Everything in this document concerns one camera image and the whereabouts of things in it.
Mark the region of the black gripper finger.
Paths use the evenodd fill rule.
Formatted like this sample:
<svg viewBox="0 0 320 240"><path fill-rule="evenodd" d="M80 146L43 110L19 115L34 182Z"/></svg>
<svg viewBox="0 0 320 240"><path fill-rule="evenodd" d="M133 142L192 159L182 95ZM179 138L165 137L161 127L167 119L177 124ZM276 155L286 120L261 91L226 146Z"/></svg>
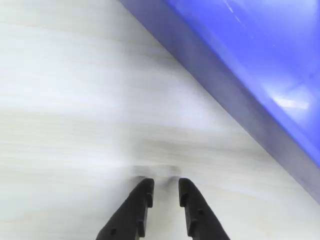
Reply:
<svg viewBox="0 0 320 240"><path fill-rule="evenodd" d="M98 240L138 240L145 237L148 209L153 207L155 181L142 179L97 235Z"/></svg>
<svg viewBox="0 0 320 240"><path fill-rule="evenodd" d="M178 180L179 205L184 208L187 235L194 240L229 240L220 221L196 185Z"/></svg>

